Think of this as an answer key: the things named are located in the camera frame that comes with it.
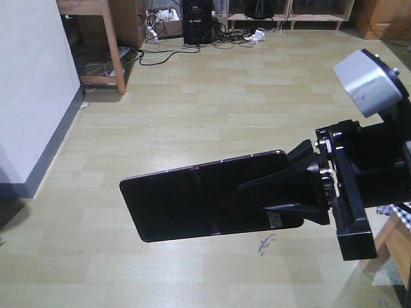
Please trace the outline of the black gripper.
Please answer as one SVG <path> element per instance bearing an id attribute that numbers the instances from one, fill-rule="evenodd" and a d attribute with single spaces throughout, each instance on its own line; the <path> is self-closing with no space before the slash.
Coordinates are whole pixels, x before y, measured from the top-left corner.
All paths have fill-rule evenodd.
<path id="1" fill-rule="evenodd" d="M 331 196 L 337 238 L 345 261 L 377 256 L 365 210 L 410 201 L 410 152 L 400 131 L 387 123 L 360 126 L 346 120 L 317 128 L 320 157 L 332 165 Z M 279 212 L 319 225 L 330 224 L 319 154 L 309 139 L 287 154 L 289 166 L 241 184 L 238 196 L 250 209 Z"/>

